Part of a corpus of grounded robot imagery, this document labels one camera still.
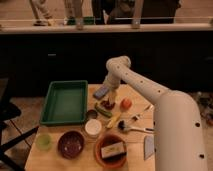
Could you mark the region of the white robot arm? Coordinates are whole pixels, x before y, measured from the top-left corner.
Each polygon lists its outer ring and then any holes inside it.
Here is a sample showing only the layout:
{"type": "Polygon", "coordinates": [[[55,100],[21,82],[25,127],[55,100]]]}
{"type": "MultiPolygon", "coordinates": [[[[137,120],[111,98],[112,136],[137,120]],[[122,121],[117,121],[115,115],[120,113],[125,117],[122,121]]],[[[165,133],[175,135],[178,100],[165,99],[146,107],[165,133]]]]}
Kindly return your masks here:
{"type": "Polygon", "coordinates": [[[154,106],[155,171],[208,171],[202,122],[196,101],[130,69],[128,56],[108,59],[104,84],[124,81],[154,106]]]}

